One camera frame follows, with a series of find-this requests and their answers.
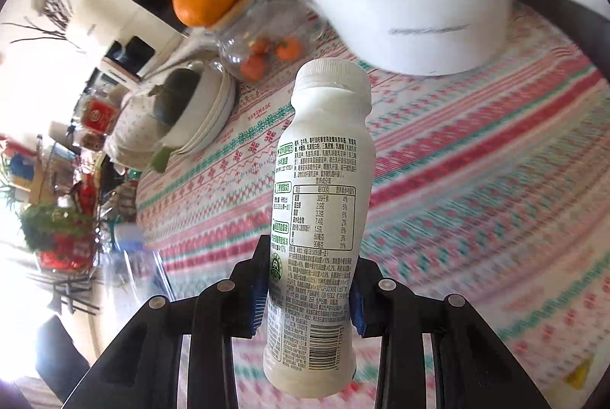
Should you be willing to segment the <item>clear plastic water bottle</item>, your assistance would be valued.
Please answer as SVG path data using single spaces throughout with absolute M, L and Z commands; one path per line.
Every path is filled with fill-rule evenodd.
M 109 224 L 109 252 L 101 263 L 106 288 L 135 308 L 156 295 L 176 298 L 159 253 L 145 246 L 143 230 L 135 223 Z

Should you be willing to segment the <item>white yogurt bottle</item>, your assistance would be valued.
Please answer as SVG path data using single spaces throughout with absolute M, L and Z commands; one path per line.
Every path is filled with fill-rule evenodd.
M 275 157 L 264 372 L 278 390 L 317 399 L 356 371 L 348 297 L 376 160 L 369 77 L 350 61 L 312 60 L 291 103 Z

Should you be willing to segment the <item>green leafy vegetable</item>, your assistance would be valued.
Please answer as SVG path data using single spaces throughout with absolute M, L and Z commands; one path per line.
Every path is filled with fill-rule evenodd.
M 29 205 L 19 216 L 27 248 L 32 252 L 52 251 L 57 237 L 87 237 L 95 219 L 76 208 L 38 202 Z

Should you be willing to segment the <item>patterned tablecloth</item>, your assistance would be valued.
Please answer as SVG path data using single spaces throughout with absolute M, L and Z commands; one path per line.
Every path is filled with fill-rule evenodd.
M 296 72 L 242 87 L 208 148 L 138 184 L 138 224 L 177 297 L 227 277 L 269 230 Z M 367 72 L 363 255 L 415 293 L 464 295 L 552 407 L 582 407 L 609 365 L 609 24 L 565 0 L 516 0 L 483 68 Z

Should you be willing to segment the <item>white dotted cloth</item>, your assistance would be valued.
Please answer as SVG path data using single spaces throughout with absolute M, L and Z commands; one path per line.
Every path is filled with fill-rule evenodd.
M 114 130 L 104 142 L 103 152 L 109 160 L 139 171 L 147 168 L 170 130 L 154 117 L 154 103 L 148 90 L 125 98 Z

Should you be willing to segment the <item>red label spice jar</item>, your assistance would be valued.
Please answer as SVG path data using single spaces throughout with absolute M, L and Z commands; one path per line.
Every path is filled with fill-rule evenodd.
M 87 130 L 104 136 L 111 135 L 120 109 L 106 99 L 84 96 L 77 106 L 77 119 Z

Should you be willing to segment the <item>dark green squash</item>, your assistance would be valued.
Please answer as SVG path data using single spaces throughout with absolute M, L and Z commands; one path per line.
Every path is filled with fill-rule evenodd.
M 149 93 L 154 98 L 153 117 L 163 125 L 173 127 L 196 92 L 200 79 L 199 72 L 188 68 L 170 72 L 165 81 Z

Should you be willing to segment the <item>white stacked bowls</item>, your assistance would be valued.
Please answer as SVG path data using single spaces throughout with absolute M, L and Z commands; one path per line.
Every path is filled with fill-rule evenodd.
M 189 104 L 181 118 L 169 127 L 160 140 L 150 162 L 150 167 L 159 173 L 165 172 L 170 155 L 199 152 L 216 138 L 224 127 L 235 104 L 236 85 L 234 78 L 226 72 L 219 60 L 192 61 L 182 68 L 201 74 Z

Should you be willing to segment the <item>cream air fryer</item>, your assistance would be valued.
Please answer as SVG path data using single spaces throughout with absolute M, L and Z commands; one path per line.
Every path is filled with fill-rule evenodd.
M 126 48 L 138 37 L 147 44 L 145 50 L 153 50 L 138 71 L 140 77 L 161 66 L 184 40 L 181 32 L 132 0 L 77 0 L 65 36 L 95 65 L 114 42 Z

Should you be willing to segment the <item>dried twig branches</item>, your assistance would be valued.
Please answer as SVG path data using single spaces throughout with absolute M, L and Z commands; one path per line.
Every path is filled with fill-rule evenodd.
M 24 16 L 21 23 L 2 21 L 1 27 L 16 28 L 34 33 L 30 37 L 13 39 L 10 44 L 48 40 L 69 43 L 79 49 L 80 46 L 67 37 L 68 25 L 73 16 L 74 7 L 71 0 L 47 0 L 43 5 L 41 14 L 38 15 L 42 19 L 41 23 L 36 23 L 32 18 Z

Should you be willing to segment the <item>glass jar with tomatoes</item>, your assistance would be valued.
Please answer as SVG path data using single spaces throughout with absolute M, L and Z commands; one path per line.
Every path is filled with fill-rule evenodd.
M 264 85 L 312 52 L 326 27 L 306 0 L 237 0 L 209 32 L 235 79 Z

